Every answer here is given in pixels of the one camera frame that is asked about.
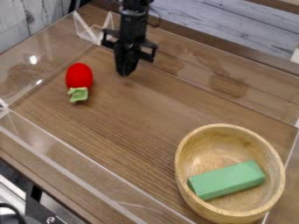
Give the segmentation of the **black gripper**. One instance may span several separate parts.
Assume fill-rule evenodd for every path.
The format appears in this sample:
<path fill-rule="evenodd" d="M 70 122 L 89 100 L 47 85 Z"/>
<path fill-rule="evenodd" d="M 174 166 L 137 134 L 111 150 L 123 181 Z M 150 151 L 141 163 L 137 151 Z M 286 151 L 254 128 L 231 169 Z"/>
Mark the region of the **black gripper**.
<path fill-rule="evenodd" d="M 117 71 L 127 77 L 137 70 L 139 59 L 155 61 L 158 44 L 147 39 L 149 11 L 154 0 L 122 0 L 119 29 L 103 30 L 102 45 L 115 51 Z"/>

